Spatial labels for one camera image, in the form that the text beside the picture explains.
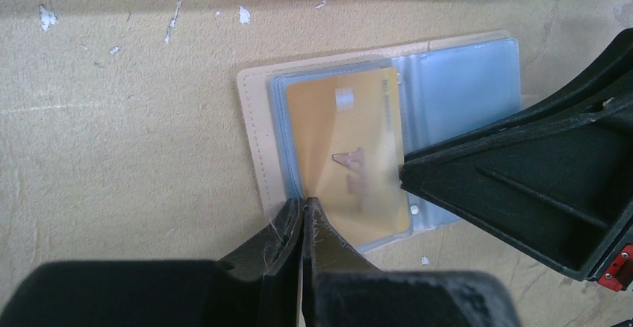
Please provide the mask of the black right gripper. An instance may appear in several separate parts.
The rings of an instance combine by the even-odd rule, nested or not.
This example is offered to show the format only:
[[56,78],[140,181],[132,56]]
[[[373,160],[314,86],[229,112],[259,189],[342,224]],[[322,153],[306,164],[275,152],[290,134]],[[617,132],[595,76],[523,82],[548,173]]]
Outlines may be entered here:
[[632,30],[541,102],[405,157],[402,188],[578,281],[632,283]]

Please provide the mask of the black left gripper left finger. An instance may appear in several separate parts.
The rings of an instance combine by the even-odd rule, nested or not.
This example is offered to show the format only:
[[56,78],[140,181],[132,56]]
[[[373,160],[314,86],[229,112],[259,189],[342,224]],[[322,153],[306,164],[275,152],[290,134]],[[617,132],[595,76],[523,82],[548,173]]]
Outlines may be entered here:
[[214,260],[57,261],[16,289],[3,326],[296,326],[304,202]]

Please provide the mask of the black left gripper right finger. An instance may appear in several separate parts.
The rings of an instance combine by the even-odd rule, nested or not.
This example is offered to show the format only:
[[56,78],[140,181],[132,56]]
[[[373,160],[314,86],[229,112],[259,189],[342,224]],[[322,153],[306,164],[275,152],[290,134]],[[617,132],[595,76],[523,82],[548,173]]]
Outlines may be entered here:
[[304,204],[302,313],[307,326],[520,326],[510,293],[478,271],[384,271]]

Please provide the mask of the beige card holder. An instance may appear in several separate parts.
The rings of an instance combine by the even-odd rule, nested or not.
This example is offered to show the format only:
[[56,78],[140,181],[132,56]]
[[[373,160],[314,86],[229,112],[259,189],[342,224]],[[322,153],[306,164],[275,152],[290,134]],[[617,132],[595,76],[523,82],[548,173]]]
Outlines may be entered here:
[[[404,156],[505,118],[523,104],[518,43],[506,31],[244,69],[237,88],[267,216],[276,215],[288,199],[308,198],[296,160],[287,88],[386,67],[397,71]],[[456,221],[454,214],[405,194],[411,227],[356,249],[366,252]]]

